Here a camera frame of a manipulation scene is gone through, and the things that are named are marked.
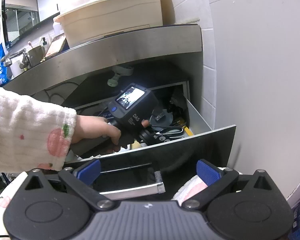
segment lit display screen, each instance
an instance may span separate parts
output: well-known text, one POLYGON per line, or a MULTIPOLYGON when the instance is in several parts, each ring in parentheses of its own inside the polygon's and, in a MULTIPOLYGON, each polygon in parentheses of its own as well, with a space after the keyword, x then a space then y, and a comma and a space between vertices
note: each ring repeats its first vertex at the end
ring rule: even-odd
POLYGON ((130 106, 134 104, 139 98, 144 95, 144 91, 130 87, 127 91, 125 91, 116 101, 122 105, 125 109, 128 109, 130 106))

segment beige plastic container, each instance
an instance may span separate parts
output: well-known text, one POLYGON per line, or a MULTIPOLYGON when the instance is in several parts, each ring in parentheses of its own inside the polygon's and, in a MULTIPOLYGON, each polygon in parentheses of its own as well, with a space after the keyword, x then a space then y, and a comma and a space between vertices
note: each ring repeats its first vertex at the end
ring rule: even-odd
POLYGON ((57 16, 70 48, 113 33, 162 26, 160 0, 96 0, 57 16))

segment wall cabinet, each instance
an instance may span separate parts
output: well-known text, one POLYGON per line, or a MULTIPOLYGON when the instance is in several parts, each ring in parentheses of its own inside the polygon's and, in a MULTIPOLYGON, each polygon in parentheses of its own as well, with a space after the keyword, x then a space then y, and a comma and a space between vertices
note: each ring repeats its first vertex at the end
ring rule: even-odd
POLYGON ((62 0, 38 0, 38 10, 40 21, 60 11, 59 2, 62 0))

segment white fleece sleeve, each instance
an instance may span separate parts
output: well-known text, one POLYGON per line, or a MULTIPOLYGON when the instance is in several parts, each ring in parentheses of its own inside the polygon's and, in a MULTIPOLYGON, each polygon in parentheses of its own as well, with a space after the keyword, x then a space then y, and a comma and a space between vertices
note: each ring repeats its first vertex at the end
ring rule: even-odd
POLYGON ((61 170, 77 114, 0 88, 0 172, 61 170))

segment person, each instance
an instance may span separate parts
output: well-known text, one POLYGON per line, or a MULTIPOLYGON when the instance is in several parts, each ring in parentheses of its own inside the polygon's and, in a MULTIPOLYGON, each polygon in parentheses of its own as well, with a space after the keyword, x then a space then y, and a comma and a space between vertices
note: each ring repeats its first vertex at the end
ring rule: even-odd
POLYGON ((100 136, 118 145, 121 132, 105 118, 77 115, 74 109, 0 88, 0 172, 59 171, 71 143, 100 136))

